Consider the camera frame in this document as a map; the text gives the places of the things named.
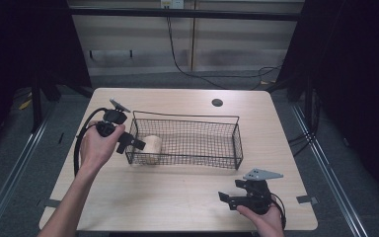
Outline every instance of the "black curtain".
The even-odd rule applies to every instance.
[[[33,85],[91,86],[71,16],[49,8],[67,8],[65,0],[0,1],[0,123],[14,92]]]
[[[289,81],[288,96],[297,100],[311,78],[324,110],[379,182],[379,1],[328,4],[306,0],[278,80]]]

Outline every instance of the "aluminum frame rail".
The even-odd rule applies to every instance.
[[[0,219],[15,191],[15,188],[17,187],[18,183],[21,180],[21,177],[24,174],[24,171],[26,170],[34,151],[36,150],[39,141],[41,140],[45,128],[47,127],[48,120],[53,114],[55,106],[55,102],[50,104],[44,120],[38,129],[30,135],[30,138],[27,141],[27,144],[24,147],[23,151],[21,152],[16,164],[14,165],[14,168],[12,169],[6,182],[0,190]]]
[[[19,13],[34,12],[34,13],[69,14],[69,15],[84,15],[84,16],[171,17],[171,18],[288,21],[288,22],[297,22],[301,16],[300,13],[266,13],[266,12],[211,11],[211,10],[191,10],[191,9],[155,9],[155,8],[20,7],[20,8],[14,8],[13,10]]]
[[[331,163],[326,157],[319,141],[311,137],[309,128],[306,124],[304,114],[300,107],[296,104],[292,106],[292,110],[301,126],[304,134],[306,135],[307,141],[310,144],[313,154],[315,155],[316,161],[318,162],[323,175],[325,176],[332,193],[340,206],[343,217],[345,218],[353,236],[356,237],[368,237],[367,232],[359,218],[358,213],[344,192],[337,175],[331,167]]]

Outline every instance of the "table hole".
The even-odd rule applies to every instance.
[[[220,100],[220,99],[214,99],[214,100],[211,102],[211,104],[213,104],[213,106],[215,106],[215,107],[221,107],[221,106],[223,106],[223,101]]]

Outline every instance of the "black wire basket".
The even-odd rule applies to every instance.
[[[203,165],[239,169],[243,160],[239,117],[182,116],[133,112],[130,134],[162,139],[159,153],[127,146],[129,164]]]

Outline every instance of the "cable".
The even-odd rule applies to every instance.
[[[313,124],[312,128],[308,132],[303,133],[303,134],[298,135],[297,137],[295,137],[293,139],[288,140],[288,143],[292,143],[292,142],[298,141],[300,139],[304,139],[304,138],[307,139],[307,143],[304,144],[304,146],[302,146],[298,151],[296,151],[293,154],[293,157],[300,154],[300,152],[302,152],[307,147],[307,145],[309,145],[314,139],[316,139],[316,134],[317,134],[318,128],[319,128],[320,108],[321,108],[321,103],[320,103],[319,97],[317,96],[316,92],[314,92],[314,102],[315,102],[314,103],[315,114],[314,114],[313,121],[312,121],[312,124]],[[295,144],[290,144],[290,146],[293,147],[293,146],[296,146],[298,144],[301,144],[302,142],[303,141],[297,142]]]
[[[83,126],[81,128],[81,131],[76,136],[75,149],[74,149],[74,152],[73,152],[73,171],[74,171],[75,176],[76,176],[76,174],[78,174],[78,171],[79,171],[79,151],[80,151],[80,148],[81,148],[82,139],[84,138],[84,135],[85,135],[86,131],[89,128],[88,127],[89,122],[94,117],[94,115],[96,113],[100,112],[100,111],[106,112],[107,109],[106,108],[99,108],[99,109],[96,109],[94,112],[92,112],[88,116],[88,118],[86,119],[85,123],[83,124]]]
[[[277,196],[276,194],[271,193],[273,196],[275,196],[279,202],[281,202],[281,205],[276,202],[276,200],[271,199],[272,203],[275,204],[276,208],[278,208],[279,213],[281,213],[281,224],[282,224],[282,229],[285,229],[285,224],[287,223],[287,218],[285,217],[285,206],[284,202],[282,202],[281,198]]]
[[[177,69],[183,73],[184,75],[187,75],[188,77],[192,77],[192,78],[198,78],[198,79],[201,79],[215,87],[218,87],[220,89],[223,89],[223,90],[230,90],[226,87],[223,87],[223,86],[220,86],[210,80],[208,80],[207,78],[215,78],[215,77],[224,77],[224,78],[254,78],[254,77],[260,77],[260,82],[255,86],[253,87],[252,89],[250,89],[251,91],[257,89],[260,85],[261,85],[261,82],[262,82],[262,79],[261,77],[264,76],[264,75],[267,75],[268,73],[272,72],[273,70],[275,69],[280,69],[282,65],[279,65],[279,66],[275,66],[275,67],[263,67],[261,68],[259,71],[258,71],[258,75],[252,75],[252,76],[227,76],[227,75],[219,75],[219,76],[197,76],[197,75],[193,75],[193,74],[189,74],[189,73],[186,73],[184,72],[180,66],[178,65],[177,63],[177,59],[175,57],[175,48],[174,48],[174,41],[173,41],[173,37],[172,37],[172,25],[171,25],[171,18],[170,17],[167,17],[167,23],[168,23],[168,33],[169,33],[169,41],[170,41],[170,44],[171,44],[171,52],[172,52],[172,57],[174,59],[174,63],[175,63],[175,66],[177,67]],[[265,69],[271,69],[270,71],[266,72],[266,73],[263,73],[261,74],[261,71],[262,70],[265,70]]]

